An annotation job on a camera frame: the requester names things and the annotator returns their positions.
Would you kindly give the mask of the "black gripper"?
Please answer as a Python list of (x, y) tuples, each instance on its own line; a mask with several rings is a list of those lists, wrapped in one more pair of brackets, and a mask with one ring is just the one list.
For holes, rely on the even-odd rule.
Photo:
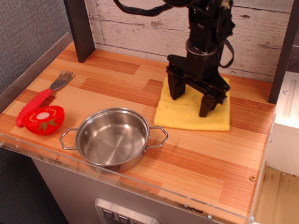
[(218, 73), (223, 46), (223, 43), (219, 43), (207, 52), (187, 46), (186, 57), (168, 55), (169, 65), (166, 69), (171, 98), (176, 100), (182, 96), (186, 85), (204, 93), (200, 117), (206, 117), (218, 103), (224, 103), (227, 99), (226, 92), (230, 86)]

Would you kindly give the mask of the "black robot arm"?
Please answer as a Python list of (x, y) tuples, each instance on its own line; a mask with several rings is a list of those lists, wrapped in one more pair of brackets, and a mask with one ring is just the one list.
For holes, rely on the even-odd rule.
[(176, 100), (193, 87), (204, 96), (199, 116), (206, 117), (217, 104), (223, 104), (230, 86), (218, 72), (233, 61), (221, 64), (223, 49), (234, 51), (228, 41), (235, 24), (232, 21), (232, 0), (163, 0), (172, 7), (187, 7), (190, 34), (186, 56), (169, 55), (167, 66), (171, 98)]

